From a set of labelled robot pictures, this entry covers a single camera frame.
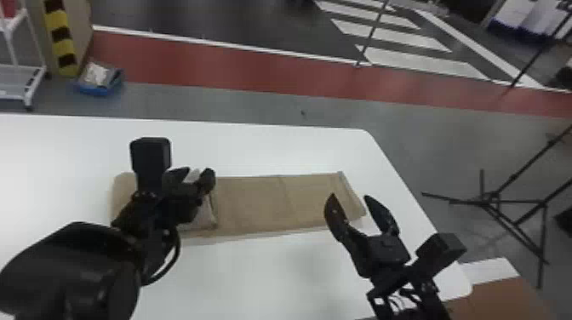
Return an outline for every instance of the black tripod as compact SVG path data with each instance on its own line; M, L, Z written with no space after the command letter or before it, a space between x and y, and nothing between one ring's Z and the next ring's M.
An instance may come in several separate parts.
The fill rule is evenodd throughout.
M510 186L514 181L518 179L530 166L532 166L538 159L540 159L545 153L554 147L565 135L572 131L572 125L568 126L561 134L559 134L554 139L549 140L546 146L540 150L532 159L530 159L519 171L512 174L508 180L503 183L498 189L494 191L486 192L484 190L484 170L479 172L479 190L480 194L476 197L470 199L459 199L454 197L444 197L436 194L422 192L424 197L432 197L439 200L449 201L449 204L463 204L470 205L481 208L489 214L496 222L499 223L507 232L509 232L513 237L515 237L525 248L530 250L534 255L538 257L538 273L537 273L537 283L536 287L538 289L542 288L542 279L544 275L544 265L549 265L545 258L545 247L546 247L546 216L548 214L548 203L557 197L560 193L565 191L568 187L572 186L572 178L564 182L558 189L553 191L544 199L525 199L525 200L506 200L502 199L501 193ZM506 214L501 211L502 203L528 203L534 204L534 207L528 212L523 214L517 220L512 220ZM530 237L523 231L521 225L528 221L533 215L538 212L542 212L542 226L541 226L541 243L537 245Z

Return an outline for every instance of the white floor stripe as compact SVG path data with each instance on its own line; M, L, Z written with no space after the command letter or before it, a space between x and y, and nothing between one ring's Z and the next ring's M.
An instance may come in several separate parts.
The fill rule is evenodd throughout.
M511 85L510 81L491 80L491 82L494 84L499 84L501 86L506 86L506 87L509 87ZM542 86L541 88L533 88L533 87L527 86L526 84L523 84L523 83L517 83L517 85L515 85L515 87L516 88L527 88L527 89L538 89L538 90L544 90L544 91L550 91L550 92L558 92L560 94L572 94L572 91L567 90L567 89L550 88L550 87L545 87L545 86Z
M369 48L365 51L365 57L374 65L489 80L483 73L466 62L443 60L425 55L405 54L403 52L377 48Z
M381 8L381 5L383 4L383 2L375 1L375 0L344 0L344 1L349 2L349 3L359 3L359 4L363 4L363 5L378 8L378 9ZM389 5L386 7L386 10L388 12L395 12L395 9Z
M348 7L337 3L329 3L327 1L322 1L319 4L319 7L324 11L332 12L335 14L350 15L352 17L368 20L375 20L375 18L377 18L377 13L375 11ZM396 26L404 26L412 29L420 29L415 23L409 21L408 19L396 17L395 15L390 14L382 15L381 22Z
M371 26L359 25L357 23L336 20L336 19L332 19L332 21L345 34L351 34L359 37L367 37L371 32ZM393 43L401 43L415 47L451 52L451 50L449 50L447 47L445 47L439 41L433 39L432 37L423 37L416 34L388 30L384 28L375 29L374 38L384 41L390 41Z
M472 40L471 38L469 38L465 34L456 30L454 27L450 26L448 23L439 19L435 15L430 14L430 13L425 12L425 11L421 11L421 10L416 10L415 12L417 12L419 15L423 16L425 19L431 21L431 23L433 23L435 26L438 26L439 28L443 29L445 32L450 34L455 39L464 43L467 47L471 48L473 51L480 54L483 58L490 61L490 63L492 63L493 65L499 67L499 69L504 71L509 76L516 77L518 75L518 73L520 72L519 69L517 69L513 65L509 64L508 62L504 61L501 57L492 53L490 50L486 49L485 47L483 47L482 45L480 45L476 41ZM530 77L528 75L524 75L520 81L524 85L526 85L527 87L531 87L531 88L535 88L535 89L544 88L543 85L536 82L532 77Z
M268 49L268 48L247 46L247 45L235 44L235 43L223 43L221 41L211 41L211 40L205 40L205 39L198 39L195 37L171 36L171 35L162 34L162 33L153 33L153 32L147 32L147 31L136 31L136 30L130 30L130 29L117 28L115 26L94 25L94 30L95 31L116 33L116 34L123 34L123 35L127 35L127 36L149 37L149 38L159 39L159 40L176 41L179 43L204 44L204 45L209 45L209 46L213 46L213 47L222 47L222 48L229 48L229 49L240 49L240 50L246 50L246 51L255 51L255 52L261 52L264 54L280 54L280 55L287 55L287 56L296 57L296 58L305 58L305 59L321 60L321 61L329 61L329 62L340 62L340 63L347 63L347 64L355 64L356 63L356 61L352 60L352 59L330 57L330 56L326 56L326 55L302 54L302 53L294 52L294 51ZM362 66L371 66L371 64L369 62L362 62Z

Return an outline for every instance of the red floor stripe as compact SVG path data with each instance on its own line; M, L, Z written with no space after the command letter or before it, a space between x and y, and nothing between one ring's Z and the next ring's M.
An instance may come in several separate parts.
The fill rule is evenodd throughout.
M92 55L127 80L548 117L572 117L572 94L96 32Z

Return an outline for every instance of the gray floor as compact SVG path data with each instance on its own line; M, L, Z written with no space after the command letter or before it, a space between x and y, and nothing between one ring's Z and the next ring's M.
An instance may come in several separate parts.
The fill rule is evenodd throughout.
M432 191L470 197L478 191L478 170L487 169L488 186L497 186L568 121L427 106L358 100L262 94L224 89L127 83L118 94L96 99L73 92L69 83L45 83L35 101L37 113L136 117L232 123L266 123L360 128L369 131L392 160L439 231L455 232L469 248L462 261L506 256L523 277L535 282L536 259L477 209L450 207L420 196ZM0 111L21 112L2 101ZM508 197L538 198L572 174L572 138L558 145L514 187ZM554 201L551 215L572 204L567 192ZM514 207L518 214L525 207ZM526 229L539 234L538 220ZM561 319L570 319L572 239L549 220L545 288L541 295Z

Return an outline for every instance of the yellow and black striped pillar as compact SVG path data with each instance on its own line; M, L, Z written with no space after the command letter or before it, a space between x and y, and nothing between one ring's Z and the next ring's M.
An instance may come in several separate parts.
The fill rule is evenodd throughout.
M64 0L44 0L43 6L59 74L64 77L75 77L79 72L79 64Z

